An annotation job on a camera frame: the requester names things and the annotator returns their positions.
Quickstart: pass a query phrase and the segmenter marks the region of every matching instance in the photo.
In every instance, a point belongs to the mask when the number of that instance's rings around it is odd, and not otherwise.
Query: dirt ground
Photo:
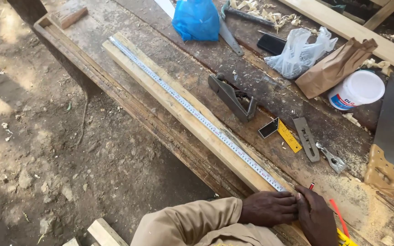
[[[75,236],[88,245],[86,229],[100,217],[130,243],[144,214],[214,197],[104,93],[92,98],[76,149],[84,104],[83,91],[0,1],[0,246],[36,245],[45,232],[39,245]]]

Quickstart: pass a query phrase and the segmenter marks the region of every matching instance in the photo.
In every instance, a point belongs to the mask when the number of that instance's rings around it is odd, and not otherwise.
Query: brown paper bag
[[[351,38],[301,75],[296,84],[308,99],[315,98],[355,72],[377,47],[373,38],[363,43]]]

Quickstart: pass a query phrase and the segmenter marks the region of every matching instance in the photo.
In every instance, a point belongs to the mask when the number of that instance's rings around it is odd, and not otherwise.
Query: wooden workbench
[[[222,2],[214,2],[219,9]],[[252,190],[112,61],[101,47],[108,36],[121,31],[259,153],[267,162],[263,168],[275,169],[291,184],[308,186],[315,182],[317,193],[336,201],[358,245],[379,246],[385,236],[394,239],[391,230],[394,200],[363,183],[372,136],[325,102],[307,100],[292,81],[282,79],[263,63],[262,56],[268,54],[257,48],[256,42],[261,36],[257,30],[265,28],[227,17],[229,29],[246,53],[238,57],[220,42],[183,42],[171,26],[171,19],[153,0],[81,0],[81,3],[88,7],[89,14],[68,29],[59,29],[45,16],[35,25],[36,31],[221,197],[246,197]],[[279,2],[270,3],[277,5],[274,12],[295,13]],[[304,25],[316,24],[304,20]],[[281,35],[287,33],[288,30],[282,30]],[[251,122],[239,122],[209,88],[207,77],[215,72],[223,72],[229,83],[262,102]],[[361,125],[374,132],[380,106],[378,101],[351,112]],[[294,154],[289,148],[282,148],[284,140],[278,134],[262,139],[257,130],[275,115],[291,129],[294,118],[306,117],[315,139],[346,160],[348,169],[337,175],[324,159],[311,163],[304,151]],[[290,227],[280,226],[276,230],[287,235],[287,245],[305,244]]]

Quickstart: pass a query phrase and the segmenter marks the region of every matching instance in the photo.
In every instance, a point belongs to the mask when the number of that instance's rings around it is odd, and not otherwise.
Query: white plastic bucket
[[[339,110],[378,101],[386,90],[384,82],[376,74],[359,70],[335,86],[329,93],[329,102]]]

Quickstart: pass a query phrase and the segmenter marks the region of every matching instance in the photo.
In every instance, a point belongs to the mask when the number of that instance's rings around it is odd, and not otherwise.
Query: hammer handle
[[[230,14],[240,16],[243,19],[250,20],[250,21],[259,23],[261,25],[264,25],[264,26],[273,27],[275,25],[273,22],[271,22],[269,20],[261,19],[259,17],[254,16],[254,15],[247,14],[245,12],[239,11],[239,10],[231,8],[231,7],[226,8],[225,11]]]

